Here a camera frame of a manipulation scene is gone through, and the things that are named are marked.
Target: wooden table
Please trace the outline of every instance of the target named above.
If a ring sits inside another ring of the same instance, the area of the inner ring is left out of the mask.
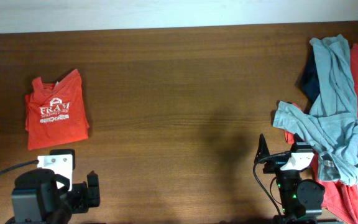
[[[278,100],[306,107],[296,82],[308,41],[338,34],[358,43],[358,22],[0,35],[0,170],[75,149],[73,180],[95,170],[101,205],[72,223],[272,218],[252,175],[259,134],[271,152],[290,148],[271,125],[272,111]],[[28,151],[31,80],[55,82],[74,68],[90,138]],[[273,176],[261,168],[268,187]],[[0,177],[0,223],[13,216],[15,178],[31,169]]]

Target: pile of clothes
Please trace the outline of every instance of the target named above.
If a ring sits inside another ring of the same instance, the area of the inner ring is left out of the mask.
[[[358,223],[358,45],[342,36],[311,39],[313,50],[301,89],[313,103],[309,114],[280,102],[273,126],[298,133],[318,154],[314,167],[324,185],[323,206]]]

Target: white mounting plate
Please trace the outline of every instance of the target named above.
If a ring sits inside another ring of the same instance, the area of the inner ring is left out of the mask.
[[[70,180],[70,189],[73,185],[73,155],[53,155],[53,156],[39,156],[37,158],[39,163],[38,168],[50,169],[55,174],[60,174]],[[57,182],[57,188],[63,187],[63,184]]]
[[[288,162],[280,170],[303,170],[310,165],[313,152],[293,152]]]

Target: folded t-shirt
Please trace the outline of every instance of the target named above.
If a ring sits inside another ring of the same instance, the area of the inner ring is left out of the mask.
[[[56,84],[32,81],[34,92],[25,96],[29,150],[88,138],[81,84],[77,69]]]

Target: white wall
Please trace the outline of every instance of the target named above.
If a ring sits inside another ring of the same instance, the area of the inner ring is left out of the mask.
[[[358,20],[358,0],[0,0],[0,33]]]

